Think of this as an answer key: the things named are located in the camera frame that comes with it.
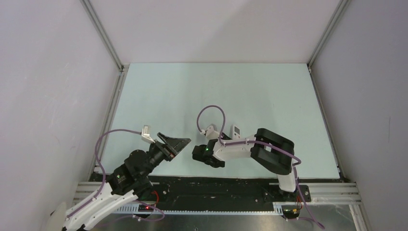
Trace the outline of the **white remote control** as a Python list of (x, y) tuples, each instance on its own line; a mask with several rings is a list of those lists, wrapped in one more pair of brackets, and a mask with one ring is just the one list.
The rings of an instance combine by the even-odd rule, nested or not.
[(241, 138), (240, 129), (236, 125), (231, 126), (231, 138), (233, 140)]

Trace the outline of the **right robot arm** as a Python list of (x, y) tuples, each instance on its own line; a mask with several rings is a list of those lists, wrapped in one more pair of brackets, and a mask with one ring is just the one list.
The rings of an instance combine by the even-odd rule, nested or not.
[(295, 156), (293, 141), (265, 128), (245, 138), (235, 131), (229, 137), (210, 127), (201, 133), (208, 143), (194, 147), (193, 160), (218, 168), (224, 167), (228, 160), (251, 158), (276, 174), (282, 199), (291, 201), (298, 196), (300, 186), (295, 167), (301, 160)]

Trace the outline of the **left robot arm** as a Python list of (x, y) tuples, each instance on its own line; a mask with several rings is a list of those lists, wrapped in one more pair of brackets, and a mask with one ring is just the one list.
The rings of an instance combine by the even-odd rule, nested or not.
[(121, 206), (147, 200), (153, 191), (148, 176), (162, 161), (172, 161), (191, 142), (190, 138), (172, 138), (161, 132), (157, 134), (159, 141), (145, 131), (136, 134), (149, 143), (149, 149), (132, 151), (110, 175), (104, 171), (100, 188), (66, 211), (59, 231), (89, 231)]

